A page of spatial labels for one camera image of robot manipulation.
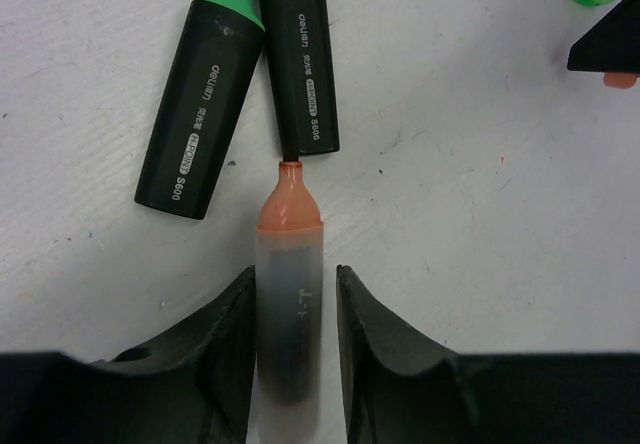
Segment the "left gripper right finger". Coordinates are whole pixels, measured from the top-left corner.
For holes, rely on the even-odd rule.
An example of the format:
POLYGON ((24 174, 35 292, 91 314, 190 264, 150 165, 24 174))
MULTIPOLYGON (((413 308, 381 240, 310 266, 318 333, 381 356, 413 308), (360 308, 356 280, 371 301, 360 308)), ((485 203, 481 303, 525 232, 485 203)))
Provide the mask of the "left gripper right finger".
POLYGON ((341 386, 349 443, 456 443, 456 353, 379 300, 350 266, 336 268, 341 386))

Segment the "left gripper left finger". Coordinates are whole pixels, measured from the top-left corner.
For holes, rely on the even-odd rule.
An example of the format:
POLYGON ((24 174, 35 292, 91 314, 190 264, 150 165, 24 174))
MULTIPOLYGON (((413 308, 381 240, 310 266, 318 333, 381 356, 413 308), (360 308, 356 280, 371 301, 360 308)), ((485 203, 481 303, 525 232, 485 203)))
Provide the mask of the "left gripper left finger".
POLYGON ((161 334, 92 368, 119 413, 109 443, 243 443, 256 361, 256 283, 243 270, 161 334))

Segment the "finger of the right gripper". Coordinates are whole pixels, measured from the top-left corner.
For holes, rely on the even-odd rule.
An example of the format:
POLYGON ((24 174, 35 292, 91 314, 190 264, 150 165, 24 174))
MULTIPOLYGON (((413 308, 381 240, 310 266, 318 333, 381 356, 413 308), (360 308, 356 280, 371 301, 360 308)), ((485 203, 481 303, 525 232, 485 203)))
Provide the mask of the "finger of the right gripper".
POLYGON ((567 69, 639 73, 639 0, 622 0, 570 49, 567 69))

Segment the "salmon orange pen cap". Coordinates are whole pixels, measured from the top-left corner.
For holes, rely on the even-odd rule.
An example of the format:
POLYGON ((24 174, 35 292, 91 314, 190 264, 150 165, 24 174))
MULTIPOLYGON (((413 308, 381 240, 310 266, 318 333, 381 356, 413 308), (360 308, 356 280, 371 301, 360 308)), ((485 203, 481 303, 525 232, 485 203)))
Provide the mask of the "salmon orange pen cap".
POLYGON ((630 89, 638 80, 637 74, 629 73, 605 73, 603 76, 603 83, 610 88, 615 89, 630 89))

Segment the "orange capped black highlighter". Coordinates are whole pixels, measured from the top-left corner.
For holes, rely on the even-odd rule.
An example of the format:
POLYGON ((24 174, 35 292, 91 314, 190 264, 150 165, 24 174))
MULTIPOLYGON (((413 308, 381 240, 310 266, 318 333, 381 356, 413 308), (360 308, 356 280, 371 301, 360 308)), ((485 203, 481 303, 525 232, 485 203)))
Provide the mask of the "orange capped black highlighter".
POLYGON ((283 159, 340 149, 327 0, 259 0, 283 159))

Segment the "green capped black highlighter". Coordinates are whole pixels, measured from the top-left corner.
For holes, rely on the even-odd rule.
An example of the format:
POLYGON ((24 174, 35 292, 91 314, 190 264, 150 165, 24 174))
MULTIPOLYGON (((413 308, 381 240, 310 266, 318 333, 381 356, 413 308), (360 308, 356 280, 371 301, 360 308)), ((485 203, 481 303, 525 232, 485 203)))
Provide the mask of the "green capped black highlighter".
POLYGON ((253 0, 193 0, 134 200, 205 217, 264 43, 253 0))

